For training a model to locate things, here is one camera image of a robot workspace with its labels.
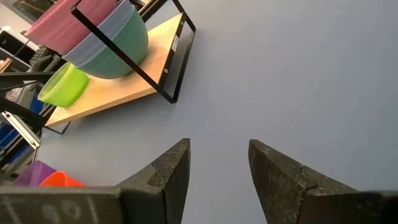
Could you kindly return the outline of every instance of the teal bowl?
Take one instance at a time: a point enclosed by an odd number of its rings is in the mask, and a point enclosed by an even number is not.
[[[135,7],[112,41],[136,64],[145,57],[148,48],[148,32]],[[77,69],[104,79],[119,78],[132,71],[132,68],[107,46]]]

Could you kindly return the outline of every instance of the black metal frame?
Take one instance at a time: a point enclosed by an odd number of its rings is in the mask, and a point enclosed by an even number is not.
[[[162,72],[162,75],[159,80],[159,84],[156,83],[145,71],[143,71],[134,61],[132,61],[112,40],[107,38],[85,15],[83,15],[77,8],[77,5],[81,0],[77,1],[76,4],[71,8],[71,13],[83,24],[85,25],[95,36],[97,36],[106,46],[108,46],[118,57],[120,57],[125,63],[127,63],[135,72],[138,73],[152,88],[154,88],[157,92],[159,92],[168,102],[176,103],[178,100],[178,96],[180,94],[180,89],[183,82],[183,77],[185,74],[185,69],[187,67],[188,58],[190,55],[193,38],[195,36],[196,27],[188,17],[184,8],[181,6],[178,0],[172,0],[178,11],[182,13],[181,23],[177,29],[176,36],[180,38],[183,26],[185,22],[188,23],[189,27],[193,31],[193,35],[187,44],[187,48],[185,50],[185,55],[181,64],[180,73],[178,75],[177,83],[174,89],[173,96],[170,96],[165,90],[164,85],[167,79],[168,72],[170,70],[170,66],[174,57],[174,51],[169,50],[169,54],[166,59],[166,63]],[[151,1],[148,5],[146,5],[140,11],[140,14],[145,17],[143,18],[145,21],[156,11],[159,9],[161,5],[163,5],[165,0],[156,0]],[[11,73],[2,73],[0,76],[0,80],[39,80],[39,81],[47,81],[54,72],[11,72]],[[16,105],[13,102],[10,102],[6,99],[0,99],[0,111],[8,111],[12,114],[20,116],[24,119],[24,121],[35,128],[39,126],[45,127],[45,122],[47,120],[39,118],[39,116],[30,110],[27,110],[19,105]],[[49,128],[56,133],[62,134],[65,132],[66,128],[60,133],[56,130]]]
[[[178,80],[176,87],[174,89],[174,94],[173,96],[170,96],[165,90],[164,90],[164,83],[166,76],[169,72],[170,69],[170,64],[172,61],[172,58],[174,56],[173,50],[169,50],[169,55],[167,57],[164,69],[163,69],[163,74],[160,78],[162,80],[161,82],[156,83],[148,74],[146,74],[143,69],[141,69],[131,58],[129,58],[112,40],[110,40],[104,33],[102,33],[81,11],[78,9],[78,5],[81,0],[78,0],[74,6],[71,8],[71,13],[84,25],[89,29],[95,36],[97,36],[107,47],[109,47],[120,59],[122,59],[126,64],[128,64],[139,76],[141,76],[152,88],[154,88],[158,93],[160,93],[168,102],[170,103],[176,103],[178,100],[178,96],[180,94],[180,89],[182,86],[182,81],[183,81],[183,76],[185,73],[185,68],[188,63],[188,58],[189,54],[191,51],[191,46],[193,42],[193,38],[195,36],[195,31],[196,27],[191,21],[191,19],[188,17],[187,13],[185,12],[184,8],[181,6],[178,0],[172,0],[177,7],[177,9],[182,13],[182,23],[177,29],[177,37],[180,38],[182,27],[185,24],[185,21],[188,23],[189,27],[191,28],[193,35],[191,40],[189,41],[187,45],[187,49],[185,50],[185,55],[183,58],[183,63],[180,69],[180,73],[178,75]]]

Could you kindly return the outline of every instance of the pink bowl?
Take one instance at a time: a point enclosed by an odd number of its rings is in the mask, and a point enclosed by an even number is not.
[[[70,13],[77,0],[59,0],[26,32],[36,44],[64,54],[90,31]],[[115,8],[115,0],[81,0],[77,7],[93,24],[99,25]]]

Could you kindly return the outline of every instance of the gray table surface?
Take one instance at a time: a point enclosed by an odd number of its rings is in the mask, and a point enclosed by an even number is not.
[[[182,5],[198,30],[179,102],[154,94],[44,131],[39,159],[114,185],[191,138],[183,223],[264,223],[253,138],[357,189],[398,189],[397,1]],[[176,13],[169,1],[147,26]]]

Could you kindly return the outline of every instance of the lime green bowl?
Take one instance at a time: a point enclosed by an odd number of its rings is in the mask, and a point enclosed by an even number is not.
[[[44,85],[38,95],[40,101],[67,108],[84,92],[88,84],[87,75],[66,63],[58,69]]]

